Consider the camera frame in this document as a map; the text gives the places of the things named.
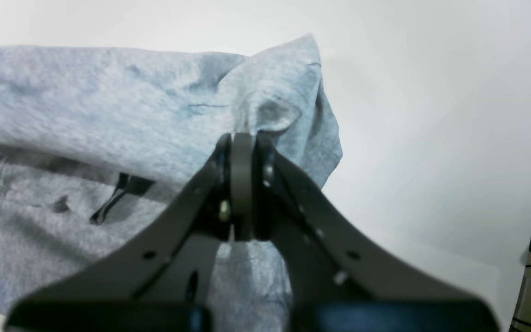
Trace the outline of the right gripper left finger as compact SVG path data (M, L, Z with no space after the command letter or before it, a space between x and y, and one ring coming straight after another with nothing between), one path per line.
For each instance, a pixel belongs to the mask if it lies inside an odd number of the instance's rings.
M230 238L235 137L159 217L83 271L21 299L7 332L213 332L207 305L217 251Z

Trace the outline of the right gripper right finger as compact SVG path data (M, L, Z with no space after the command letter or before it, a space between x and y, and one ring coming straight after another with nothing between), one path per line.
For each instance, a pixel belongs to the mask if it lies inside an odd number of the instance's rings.
M288 332L497 332L478 296L363 235L264 134L242 135L242 238L274 244L292 291Z

